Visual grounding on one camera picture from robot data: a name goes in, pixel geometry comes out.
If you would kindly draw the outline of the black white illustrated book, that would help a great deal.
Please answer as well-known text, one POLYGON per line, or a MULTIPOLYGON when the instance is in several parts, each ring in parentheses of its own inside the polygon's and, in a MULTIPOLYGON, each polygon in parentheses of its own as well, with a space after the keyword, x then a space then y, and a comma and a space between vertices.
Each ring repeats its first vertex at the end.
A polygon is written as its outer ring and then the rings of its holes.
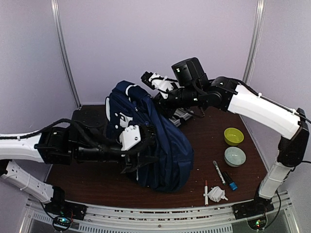
POLYGON ((187 120, 193 117, 194 111, 190 109, 178 108, 173 113, 173 116, 169 120, 176 126, 179 127, 186 123, 187 120))

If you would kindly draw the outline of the navy blue student backpack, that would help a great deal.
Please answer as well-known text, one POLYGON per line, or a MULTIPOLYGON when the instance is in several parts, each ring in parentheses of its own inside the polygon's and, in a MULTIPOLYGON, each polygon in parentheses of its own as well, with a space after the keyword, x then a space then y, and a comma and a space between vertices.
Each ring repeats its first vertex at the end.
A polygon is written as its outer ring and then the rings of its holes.
POLYGON ((130 125, 143 124, 155 130, 154 144, 139 156, 158 160, 130 173, 129 177, 155 191, 179 191, 190 177, 194 151, 187 137, 157 111, 149 93, 137 84, 121 81, 106 98, 105 107, 106 136, 110 139, 130 125))

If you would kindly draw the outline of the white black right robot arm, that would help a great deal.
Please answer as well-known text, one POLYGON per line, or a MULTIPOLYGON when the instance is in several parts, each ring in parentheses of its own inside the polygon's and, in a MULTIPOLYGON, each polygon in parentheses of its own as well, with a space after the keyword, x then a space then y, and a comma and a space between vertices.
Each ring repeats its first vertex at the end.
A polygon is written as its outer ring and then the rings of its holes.
POLYGON ((224 76, 208 79, 198 58, 172 65, 175 79, 152 74, 147 81, 162 95, 165 108, 215 107, 251 118, 280 133, 278 156, 258 186, 246 209, 253 214, 266 210, 291 170, 303 161, 310 132, 303 109, 290 109, 253 90, 243 81, 224 76))

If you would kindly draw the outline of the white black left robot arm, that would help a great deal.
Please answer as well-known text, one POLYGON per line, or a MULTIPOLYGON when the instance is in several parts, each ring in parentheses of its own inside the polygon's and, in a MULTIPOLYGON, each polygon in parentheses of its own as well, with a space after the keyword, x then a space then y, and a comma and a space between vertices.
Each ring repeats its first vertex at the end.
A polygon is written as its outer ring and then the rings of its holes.
POLYGON ((95 109, 75 110, 70 119, 62 118, 47 127, 22 134, 0 136, 0 176, 51 207, 60 216, 70 211, 62 188, 44 183, 23 170, 17 160, 49 165, 83 162, 120 163, 122 173, 133 172, 158 161, 143 151, 155 142, 152 126, 125 127, 118 139, 104 136, 105 120, 95 109))

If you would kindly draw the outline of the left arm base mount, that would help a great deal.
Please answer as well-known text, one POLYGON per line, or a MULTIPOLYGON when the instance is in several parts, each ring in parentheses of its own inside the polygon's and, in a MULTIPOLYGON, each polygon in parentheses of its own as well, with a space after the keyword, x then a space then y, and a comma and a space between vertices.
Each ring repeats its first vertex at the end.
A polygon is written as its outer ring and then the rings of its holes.
POLYGON ((74 220, 84 220, 87 210, 86 205, 65 201, 65 191, 58 186, 52 186, 50 202, 41 206, 59 233, 67 231, 74 220))

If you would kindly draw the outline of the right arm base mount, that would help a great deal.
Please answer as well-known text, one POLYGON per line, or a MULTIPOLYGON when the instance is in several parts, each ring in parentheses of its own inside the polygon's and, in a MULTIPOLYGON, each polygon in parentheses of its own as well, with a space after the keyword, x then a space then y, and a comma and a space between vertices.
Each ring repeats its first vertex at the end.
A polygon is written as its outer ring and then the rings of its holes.
POLYGON ((260 197, 255 197, 251 201, 234 204, 232 206, 235 219, 247 219, 248 227, 254 231, 263 232, 269 228, 277 219, 281 209, 281 198, 278 191, 276 191, 277 198, 279 200, 279 206, 277 213, 272 220, 268 220, 267 213, 274 210, 272 199, 266 200, 260 197))

